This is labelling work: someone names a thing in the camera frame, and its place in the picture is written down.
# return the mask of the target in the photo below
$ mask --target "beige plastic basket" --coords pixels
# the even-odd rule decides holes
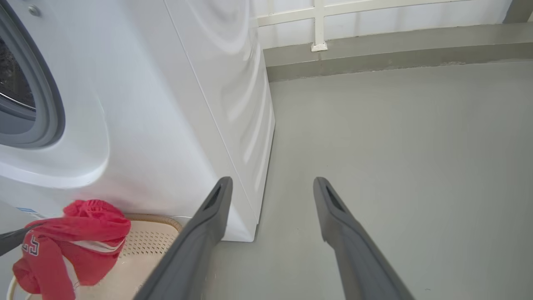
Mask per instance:
[[[181,232],[180,223],[170,218],[139,214],[129,214],[126,217],[132,221],[132,228],[126,236],[117,263],[97,285],[78,287],[77,300],[133,299]],[[17,281],[13,277],[7,300],[13,300],[16,286]],[[26,299],[42,298],[40,295],[30,294]]]

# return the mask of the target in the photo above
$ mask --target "washing machine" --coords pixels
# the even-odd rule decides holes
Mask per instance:
[[[184,224],[231,176],[224,239],[254,240],[275,119],[249,0],[0,4],[1,201]]]

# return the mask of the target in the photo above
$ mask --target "gray floor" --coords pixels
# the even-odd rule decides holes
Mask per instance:
[[[342,299],[312,195],[329,179],[417,299],[526,299],[533,63],[271,83],[256,241],[215,250],[204,299]]]

